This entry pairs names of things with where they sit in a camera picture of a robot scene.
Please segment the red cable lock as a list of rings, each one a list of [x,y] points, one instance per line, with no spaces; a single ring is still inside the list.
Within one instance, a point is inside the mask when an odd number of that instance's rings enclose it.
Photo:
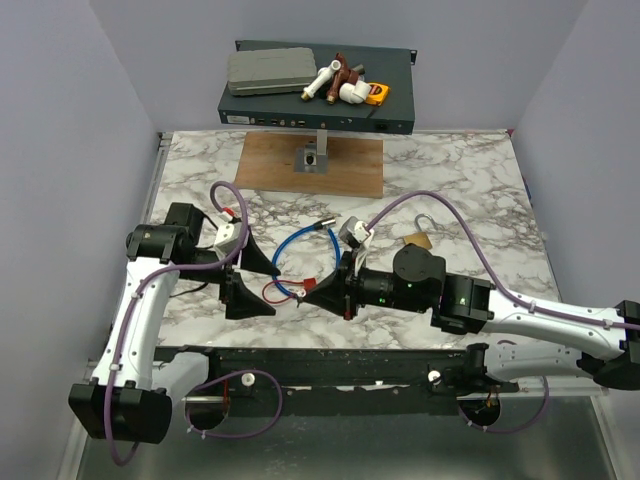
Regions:
[[[288,301],[304,297],[316,285],[317,282],[314,278],[306,278],[302,281],[276,278],[262,288],[261,296],[270,305],[282,305]],[[280,297],[278,299],[271,298],[269,296],[271,291],[277,291]]]

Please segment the blue cable lock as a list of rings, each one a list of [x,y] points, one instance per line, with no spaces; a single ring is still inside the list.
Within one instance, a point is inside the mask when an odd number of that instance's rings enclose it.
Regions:
[[[311,234],[312,232],[317,232],[317,231],[324,230],[324,231],[326,231],[328,233],[331,245],[333,247],[335,266],[338,266],[339,262],[340,262],[340,259],[341,259],[341,250],[340,250],[338,238],[337,238],[335,232],[332,229],[332,227],[335,224],[336,224],[336,219],[335,218],[328,218],[328,219],[324,219],[324,220],[319,220],[319,221],[313,223],[312,225],[309,225],[309,226],[306,226],[306,227],[303,227],[303,228],[299,229],[298,231],[294,232],[289,237],[287,237],[276,248],[275,253],[272,256],[271,261],[276,266],[278,264],[278,260],[279,260],[279,258],[281,256],[281,254],[283,253],[283,251],[291,243],[293,243],[294,241],[296,241],[300,237],[303,237],[303,236],[305,236],[307,234]],[[273,275],[272,276],[272,280],[275,280],[276,278],[279,278],[279,276],[278,275]]]

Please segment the brass padlock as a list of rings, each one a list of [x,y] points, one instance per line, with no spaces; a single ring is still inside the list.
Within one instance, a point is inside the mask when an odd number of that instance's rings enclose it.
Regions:
[[[421,226],[421,221],[424,219],[428,219],[434,229],[438,228],[438,225],[432,216],[424,213],[418,214],[414,218],[415,232],[403,237],[405,245],[412,244],[425,250],[431,250],[433,248],[432,242],[427,232]]]

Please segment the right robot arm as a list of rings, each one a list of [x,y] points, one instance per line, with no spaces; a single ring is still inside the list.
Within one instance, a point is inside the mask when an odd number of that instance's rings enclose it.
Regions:
[[[356,253],[303,298],[345,320],[365,306],[431,314],[445,333],[507,334],[528,338],[515,346],[472,345],[460,367],[469,390],[523,377],[575,376],[609,389],[639,388],[639,305],[582,307],[508,290],[486,280],[451,274],[444,258],[409,244],[389,272],[365,267]]]

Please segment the white elbow pipe fitting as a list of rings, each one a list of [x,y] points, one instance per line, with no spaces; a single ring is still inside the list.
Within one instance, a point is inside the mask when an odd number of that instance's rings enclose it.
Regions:
[[[339,98],[348,104],[357,105],[366,102],[370,91],[371,86],[364,81],[356,84],[345,82],[339,89]]]

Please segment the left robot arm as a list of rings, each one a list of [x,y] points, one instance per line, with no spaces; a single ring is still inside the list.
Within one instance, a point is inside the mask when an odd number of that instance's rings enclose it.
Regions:
[[[278,269],[253,238],[243,243],[238,259],[215,268],[238,245],[241,221],[223,214],[214,223],[214,245],[207,249],[199,245],[206,218],[192,204],[173,203],[163,223],[141,224],[128,235],[125,288],[109,340],[89,381],[73,385],[68,398],[90,437],[157,444],[183,397],[192,390],[209,395],[220,387],[220,368],[201,352],[185,349],[165,361],[155,357],[161,322],[179,280],[217,285],[228,319],[274,315],[240,273],[276,276]]]

